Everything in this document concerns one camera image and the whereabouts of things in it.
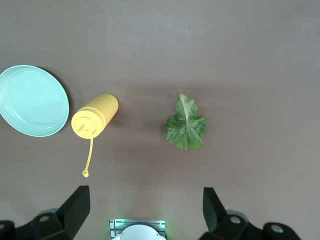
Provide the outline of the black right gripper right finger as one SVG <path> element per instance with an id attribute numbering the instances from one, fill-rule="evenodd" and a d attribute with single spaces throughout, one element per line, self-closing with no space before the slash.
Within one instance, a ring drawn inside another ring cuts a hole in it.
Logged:
<path id="1" fill-rule="evenodd" d="M 212 187 L 203 188 L 203 217 L 208 228 L 198 240 L 300 240 L 289 226 L 267 222 L 257 228 L 236 213 L 227 213 Z"/>

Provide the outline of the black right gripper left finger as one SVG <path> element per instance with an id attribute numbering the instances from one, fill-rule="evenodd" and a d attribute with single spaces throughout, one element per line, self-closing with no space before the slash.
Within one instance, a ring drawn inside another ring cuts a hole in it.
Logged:
<path id="1" fill-rule="evenodd" d="M 90 188 L 79 186 L 55 212 L 45 212 L 20 227 L 0 220 L 0 240 L 73 240 L 90 213 Z"/>

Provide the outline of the green lettuce leaf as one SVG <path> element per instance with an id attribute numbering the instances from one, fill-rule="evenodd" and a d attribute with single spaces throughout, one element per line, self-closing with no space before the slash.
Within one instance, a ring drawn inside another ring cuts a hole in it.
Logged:
<path id="1" fill-rule="evenodd" d="M 207 118 L 198 115 L 195 100 L 183 93 L 178 94 L 175 114 L 171 115 L 165 125 L 165 140 L 171 146 L 187 150 L 199 150 L 203 146 L 203 135 L 207 129 Z"/>

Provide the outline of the yellow squeeze bottle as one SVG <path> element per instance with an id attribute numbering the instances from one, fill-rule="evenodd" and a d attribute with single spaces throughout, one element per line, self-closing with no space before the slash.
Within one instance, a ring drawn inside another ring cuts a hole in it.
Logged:
<path id="1" fill-rule="evenodd" d="M 99 136 L 119 109 L 117 98 L 110 93 L 103 93 L 80 108 L 71 119 L 73 132 L 80 138 L 90 141 L 87 162 L 82 175 L 89 176 L 89 166 L 93 153 L 94 138 Z"/>

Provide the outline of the pale green plate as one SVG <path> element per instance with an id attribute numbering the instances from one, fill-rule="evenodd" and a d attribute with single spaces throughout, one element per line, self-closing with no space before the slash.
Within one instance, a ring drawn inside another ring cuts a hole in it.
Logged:
<path id="1" fill-rule="evenodd" d="M 48 137 L 67 123 L 70 105 L 60 82 L 32 65 L 15 65 L 0 74 L 0 115 L 15 130 Z"/>

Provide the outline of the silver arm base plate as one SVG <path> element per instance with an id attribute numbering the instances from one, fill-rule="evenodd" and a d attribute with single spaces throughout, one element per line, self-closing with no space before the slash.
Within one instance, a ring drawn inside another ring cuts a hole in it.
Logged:
<path id="1" fill-rule="evenodd" d="M 111 219 L 110 240 L 167 240 L 164 220 Z"/>

